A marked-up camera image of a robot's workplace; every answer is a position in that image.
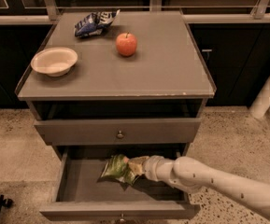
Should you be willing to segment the round middle drawer knob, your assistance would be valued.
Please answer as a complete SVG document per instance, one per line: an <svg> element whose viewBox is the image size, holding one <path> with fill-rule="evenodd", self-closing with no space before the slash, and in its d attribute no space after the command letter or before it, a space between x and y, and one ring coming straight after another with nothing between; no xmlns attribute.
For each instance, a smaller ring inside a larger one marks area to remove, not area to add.
<svg viewBox="0 0 270 224"><path fill-rule="evenodd" d="M124 215L121 215L119 219L117 220L116 224L126 224L126 219L124 218Z"/></svg>

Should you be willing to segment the closed top drawer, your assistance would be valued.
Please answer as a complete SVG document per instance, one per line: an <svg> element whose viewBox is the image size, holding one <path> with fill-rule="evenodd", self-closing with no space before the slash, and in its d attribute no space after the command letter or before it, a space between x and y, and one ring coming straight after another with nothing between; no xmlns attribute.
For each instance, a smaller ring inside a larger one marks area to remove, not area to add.
<svg viewBox="0 0 270 224"><path fill-rule="evenodd" d="M192 119L51 119L35 127L47 145L130 145L190 143L201 120ZM116 137L117 131L124 138Z"/></svg>

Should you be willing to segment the open middle drawer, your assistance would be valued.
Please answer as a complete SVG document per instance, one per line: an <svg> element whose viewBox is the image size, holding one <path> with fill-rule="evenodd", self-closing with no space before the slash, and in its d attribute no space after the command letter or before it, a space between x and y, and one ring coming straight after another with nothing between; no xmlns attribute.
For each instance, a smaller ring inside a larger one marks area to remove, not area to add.
<svg viewBox="0 0 270 224"><path fill-rule="evenodd" d="M51 221L192 219L200 211L188 195L144 176L130 186L101 176L109 158L160 155L140 148L71 147L64 151L52 201L40 209Z"/></svg>

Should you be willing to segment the red apple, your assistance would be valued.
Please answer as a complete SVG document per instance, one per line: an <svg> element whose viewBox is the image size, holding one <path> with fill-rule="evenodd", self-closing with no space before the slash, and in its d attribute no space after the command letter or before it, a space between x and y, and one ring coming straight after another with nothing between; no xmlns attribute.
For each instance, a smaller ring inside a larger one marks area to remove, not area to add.
<svg viewBox="0 0 270 224"><path fill-rule="evenodd" d="M116 50L125 57L135 54L137 48L137 39L131 33L119 34L116 38Z"/></svg>

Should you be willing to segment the round drawer knob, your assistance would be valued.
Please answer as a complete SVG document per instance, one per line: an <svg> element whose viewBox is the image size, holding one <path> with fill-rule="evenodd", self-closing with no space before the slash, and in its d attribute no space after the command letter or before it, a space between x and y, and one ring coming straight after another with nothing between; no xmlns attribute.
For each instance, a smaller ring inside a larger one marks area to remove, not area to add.
<svg viewBox="0 0 270 224"><path fill-rule="evenodd" d="M124 138L124 132L123 131L117 131L116 137L118 139L123 139Z"/></svg>
<svg viewBox="0 0 270 224"><path fill-rule="evenodd" d="M126 219L124 218L124 215L121 215L119 219L117 220L116 224L126 224Z"/></svg>

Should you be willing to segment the grey drawer cabinet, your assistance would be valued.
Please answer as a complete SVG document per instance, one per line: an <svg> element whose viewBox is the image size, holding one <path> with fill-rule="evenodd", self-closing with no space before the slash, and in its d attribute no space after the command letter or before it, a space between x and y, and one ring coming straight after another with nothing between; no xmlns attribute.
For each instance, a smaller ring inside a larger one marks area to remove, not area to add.
<svg viewBox="0 0 270 224"><path fill-rule="evenodd" d="M78 60L61 77L25 75L17 89L36 121L51 119L200 119L216 88L178 12L122 12L102 34L79 39L73 34L78 13L66 13L48 39L49 47L74 50ZM116 50L119 34L137 39L136 52ZM62 163L71 147L161 150L175 159L190 143L51 146Z"/></svg>

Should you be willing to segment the green jalapeno chip bag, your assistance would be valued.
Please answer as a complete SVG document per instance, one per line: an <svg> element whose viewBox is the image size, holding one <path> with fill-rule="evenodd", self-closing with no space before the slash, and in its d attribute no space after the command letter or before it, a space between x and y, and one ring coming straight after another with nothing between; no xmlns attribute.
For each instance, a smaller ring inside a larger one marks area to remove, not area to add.
<svg viewBox="0 0 270 224"><path fill-rule="evenodd" d="M133 185L139 178L129 166L129 159L123 155L113 155L106 163L105 168L100 175L101 178L114 178L121 183Z"/></svg>

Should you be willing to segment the white paper bowl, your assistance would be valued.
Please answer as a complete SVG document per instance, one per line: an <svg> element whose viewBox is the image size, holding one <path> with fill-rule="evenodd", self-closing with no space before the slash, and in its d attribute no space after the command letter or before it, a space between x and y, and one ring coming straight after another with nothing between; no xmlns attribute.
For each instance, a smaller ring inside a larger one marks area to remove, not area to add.
<svg viewBox="0 0 270 224"><path fill-rule="evenodd" d="M39 74L60 77L68 73L77 62L77 53L69 48L50 48L38 52L31 67Z"/></svg>

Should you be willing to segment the round top drawer knob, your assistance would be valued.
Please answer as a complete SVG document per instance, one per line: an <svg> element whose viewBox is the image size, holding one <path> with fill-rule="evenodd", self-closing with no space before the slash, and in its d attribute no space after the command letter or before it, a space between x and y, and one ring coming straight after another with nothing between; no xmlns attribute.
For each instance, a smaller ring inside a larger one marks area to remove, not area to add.
<svg viewBox="0 0 270 224"><path fill-rule="evenodd" d="M123 139L124 138L124 132L123 131L117 131L116 137L118 139Z"/></svg>

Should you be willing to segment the blue chip bag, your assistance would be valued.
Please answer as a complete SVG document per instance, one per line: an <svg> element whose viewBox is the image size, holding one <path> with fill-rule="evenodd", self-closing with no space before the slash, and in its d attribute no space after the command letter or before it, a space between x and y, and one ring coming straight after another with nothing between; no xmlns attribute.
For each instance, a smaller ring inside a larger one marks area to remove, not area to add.
<svg viewBox="0 0 270 224"><path fill-rule="evenodd" d="M103 30L108 28L120 10L93 12L79 21L74 27L74 35L78 38L84 38L102 34Z"/></svg>

